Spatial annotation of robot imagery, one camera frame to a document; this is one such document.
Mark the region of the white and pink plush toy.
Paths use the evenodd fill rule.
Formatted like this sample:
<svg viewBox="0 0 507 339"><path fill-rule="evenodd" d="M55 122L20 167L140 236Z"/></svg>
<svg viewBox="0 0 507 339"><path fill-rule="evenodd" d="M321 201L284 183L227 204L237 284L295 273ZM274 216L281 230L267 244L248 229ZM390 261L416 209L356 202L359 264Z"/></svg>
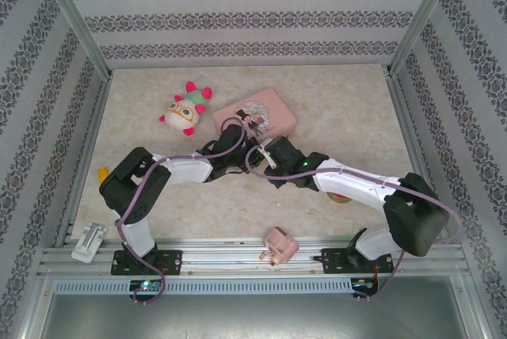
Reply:
<svg viewBox="0 0 507 339"><path fill-rule="evenodd" d="M188 81L185 84L185 92L185 95L177 94L173 97L158 121L183 132L186 136L191 136L200 121L200 116L207 110L208 103L213 97L213 90L208 86L198 89L194 82Z"/></svg>

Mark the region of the aluminium corner post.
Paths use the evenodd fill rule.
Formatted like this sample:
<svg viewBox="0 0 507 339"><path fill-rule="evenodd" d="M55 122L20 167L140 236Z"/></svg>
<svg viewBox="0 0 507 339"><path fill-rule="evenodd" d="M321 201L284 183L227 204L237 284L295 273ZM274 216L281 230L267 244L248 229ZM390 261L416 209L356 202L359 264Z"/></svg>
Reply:
<svg viewBox="0 0 507 339"><path fill-rule="evenodd" d="M383 73L387 77L392 78L399 72L438 2L439 0L422 0L392 60L388 65L383 66Z"/></svg>
<svg viewBox="0 0 507 339"><path fill-rule="evenodd" d="M109 80L112 71L110 70L99 45L92 36L92 33L80 13L74 0L56 0L59 8L63 12L70 27L74 30L86 54L90 58L94 68L97 70L102 80Z"/></svg>

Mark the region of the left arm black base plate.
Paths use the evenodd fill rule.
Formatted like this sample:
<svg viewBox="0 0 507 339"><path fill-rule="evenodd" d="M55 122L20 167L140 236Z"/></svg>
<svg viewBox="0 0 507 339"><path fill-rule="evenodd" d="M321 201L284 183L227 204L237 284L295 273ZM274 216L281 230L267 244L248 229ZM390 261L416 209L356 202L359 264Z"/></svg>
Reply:
<svg viewBox="0 0 507 339"><path fill-rule="evenodd" d="M182 252L180 250L152 249L143 259L165 276L179 276L181 273ZM117 250L114 253L111 274L113 276L157 275L153 269L139 262L127 250Z"/></svg>

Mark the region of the long aluminium mounting rail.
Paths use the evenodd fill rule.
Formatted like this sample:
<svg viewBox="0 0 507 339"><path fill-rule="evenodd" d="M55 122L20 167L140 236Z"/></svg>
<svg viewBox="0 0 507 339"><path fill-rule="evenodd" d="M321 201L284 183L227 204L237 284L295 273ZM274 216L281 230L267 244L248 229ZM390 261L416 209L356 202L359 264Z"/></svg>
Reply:
<svg viewBox="0 0 507 339"><path fill-rule="evenodd" d="M344 236L298 238L299 250L286 264L271 266L259 256L265 251L261 238L222 239L162 239L159 249L177 249L182 252L183 278L275 278L297 276L324 277L323 266L313 257L324 248L345 247ZM59 248L47 248L37 267L39 277L52 278L109 278L113 254L121 248L120 240L106 239L89 264L71 258L75 240ZM436 244L426 257L405 255L397 274L399 276L454 276L471 271L460 244Z"/></svg>

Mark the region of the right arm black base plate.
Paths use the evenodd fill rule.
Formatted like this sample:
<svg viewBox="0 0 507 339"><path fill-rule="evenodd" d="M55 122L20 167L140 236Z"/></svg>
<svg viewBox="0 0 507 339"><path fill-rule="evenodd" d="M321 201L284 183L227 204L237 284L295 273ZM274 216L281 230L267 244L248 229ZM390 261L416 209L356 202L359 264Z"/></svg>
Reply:
<svg viewBox="0 0 507 339"><path fill-rule="evenodd" d="M349 260L348 251L345 248L324 248L315 261L322 264L325 274L366 274L390 273L394 270L394 262L390 254L382 255L376 260L367 260L360 257L356 264Z"/></svg>

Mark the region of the pink tin box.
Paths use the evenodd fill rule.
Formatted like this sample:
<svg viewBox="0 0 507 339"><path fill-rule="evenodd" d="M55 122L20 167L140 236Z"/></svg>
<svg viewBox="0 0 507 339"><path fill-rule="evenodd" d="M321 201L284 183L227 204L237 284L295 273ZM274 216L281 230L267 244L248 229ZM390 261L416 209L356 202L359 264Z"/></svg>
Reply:
<svg viewBox="0 0 507 339"><path fill-rule="evenodd" d="M279 135L295 134L297 119L274 89L266 89L213 113L215 127L220 133L226 118L242 121L249 138L258 142L274 139Z"/></svg>

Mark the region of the aluminium side rail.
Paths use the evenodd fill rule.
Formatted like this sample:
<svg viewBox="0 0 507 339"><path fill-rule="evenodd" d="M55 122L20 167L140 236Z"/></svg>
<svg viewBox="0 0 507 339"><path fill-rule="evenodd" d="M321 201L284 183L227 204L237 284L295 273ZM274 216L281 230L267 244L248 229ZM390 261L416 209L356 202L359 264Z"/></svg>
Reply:
<svg viewBox="0 0 507 339"><path fill-rule="evenodd" d="M410 159L410 164L415 173L421 175L434 189L430 180L430 174L417 141L417 131L414 128L413 122L410 119L409 110L406 106L405 99L403 98L402 91L398 80L394 78L386 66L382 66L383 75L385 77L387 88L391 96L392 104L395 109L395 114L398 119L398 124L402 133L402 137L407 149Z"/></svg>
<svg viewBox="0 0 507 339"><path fill-rule="evenodd" d="M105 111L105 106L109 96L110 86L112 83L112 74L107 80L104 80L100 91L97 93L96 100L93 105L90 121L87 125L84 142L74 177L71 182L69 193L63 204L63 213L57 226L56 235L51 244L52 247L62 247L67 240L67 232L71 225L74 224L75 216L78 212L78 206L82 197L82 191L86 183L86 177L90 168L93 156L93 150L97 141L98 132Z"/></svg>

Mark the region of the grey metal sheet panel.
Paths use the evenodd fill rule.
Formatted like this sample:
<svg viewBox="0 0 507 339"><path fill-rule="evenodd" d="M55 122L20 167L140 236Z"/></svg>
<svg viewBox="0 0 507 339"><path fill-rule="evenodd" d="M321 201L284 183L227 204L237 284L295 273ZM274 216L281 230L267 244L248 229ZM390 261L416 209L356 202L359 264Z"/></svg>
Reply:
<svg viewBox="0 0 507 339"><path fill-rule="evenodd" d="M400 276L370 299L332 291L166 295L136 306L103 280L38 280L12 339L500 339L467 276Z"/></svg>

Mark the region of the white plastic bracket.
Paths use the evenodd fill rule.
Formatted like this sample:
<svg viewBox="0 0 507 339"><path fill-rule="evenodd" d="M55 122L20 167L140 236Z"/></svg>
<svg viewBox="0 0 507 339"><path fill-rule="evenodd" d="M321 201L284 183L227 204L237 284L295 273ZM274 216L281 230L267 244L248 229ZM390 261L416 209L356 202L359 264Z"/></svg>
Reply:
<svg viewBox="0 0 507 339"><path fill-rule="evenodd" d="M83 263L91 263L108 232L107 226L90 223L85 226L82 236L72 251L71 257Z"/></svg>

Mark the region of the pink plastic toy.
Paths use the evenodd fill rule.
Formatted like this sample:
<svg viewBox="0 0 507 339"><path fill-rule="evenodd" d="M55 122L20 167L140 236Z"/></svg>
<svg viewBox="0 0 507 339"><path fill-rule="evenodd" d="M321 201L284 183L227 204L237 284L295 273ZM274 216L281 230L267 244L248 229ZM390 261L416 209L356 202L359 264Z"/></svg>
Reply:
<svg viewBox="0 0 507 339"><path fill-rule="evenodd" d="M265 237L265 248L259 259L269 257L271 266L277 266L289 262L299 250L299 244L280 227L274 227Z"/></svg>

